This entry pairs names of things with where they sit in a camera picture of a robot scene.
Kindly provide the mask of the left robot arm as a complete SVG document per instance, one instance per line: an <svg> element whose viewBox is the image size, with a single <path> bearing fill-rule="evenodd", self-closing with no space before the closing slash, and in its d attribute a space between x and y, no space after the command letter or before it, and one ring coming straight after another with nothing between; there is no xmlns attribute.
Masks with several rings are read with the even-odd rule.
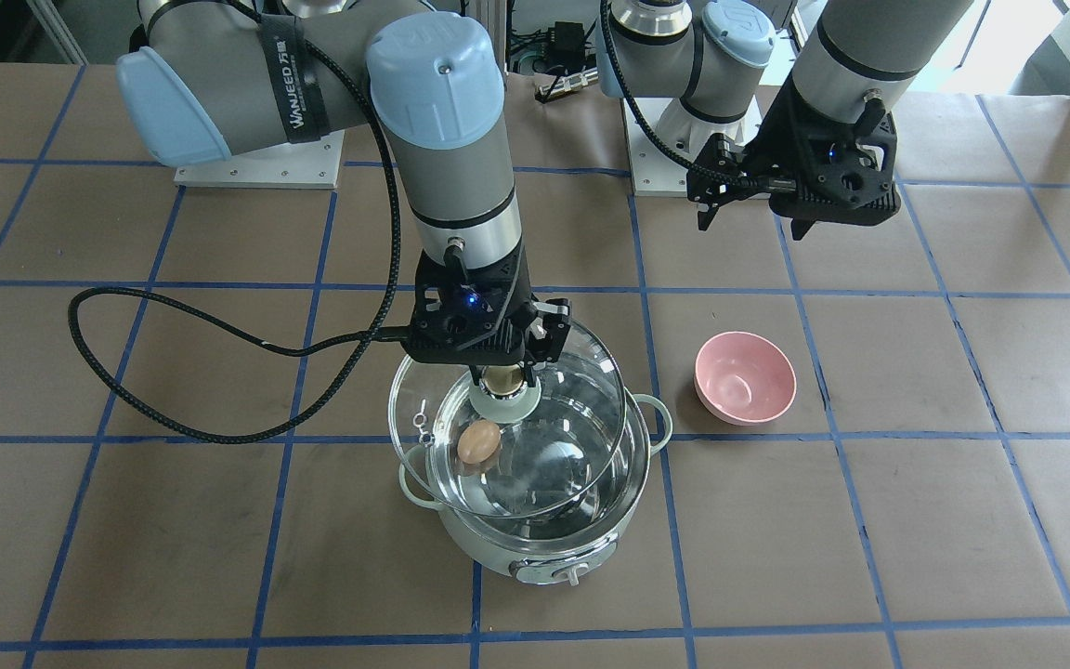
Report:
<svg viewBox="0 0 1070 669"><path fill-rule="evenodd" d="M965 1L829 1L738 149L774 49L770 20L746 1L603 1L603 93L628 103L658 152L686 170L698 229L760 194L802 240L814 225L876 226L901 208L895 103L967 11Z"/></svg>

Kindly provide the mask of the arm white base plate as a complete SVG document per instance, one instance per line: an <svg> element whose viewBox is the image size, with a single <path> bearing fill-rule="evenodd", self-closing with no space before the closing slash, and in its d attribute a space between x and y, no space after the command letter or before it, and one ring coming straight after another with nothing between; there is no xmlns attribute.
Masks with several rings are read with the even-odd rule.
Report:
<svg viewBox="0 0 1070 669"><path fill-rule="evenodd" d="M702 145L713 133L722 133L730 139L735 152L743 152L746 145L755 139L762 122L756 98L751 98L742 118L729 124L715 124L693 117L681 106L678 100L636 98L636 102L659 139L672 151L692 161L697 159ZM621 109L627 132L635 195L684 198L686 169L654 147L646 133L637 125L628 103L623 103Z"/></svg>
<svg viewBox="0 0 1070 669"><path fill-rule="evenodd" d="M174 182L186 188L334 191L345 135L335 131L310 143L276 145L212 164L182 166Z"/></svg>

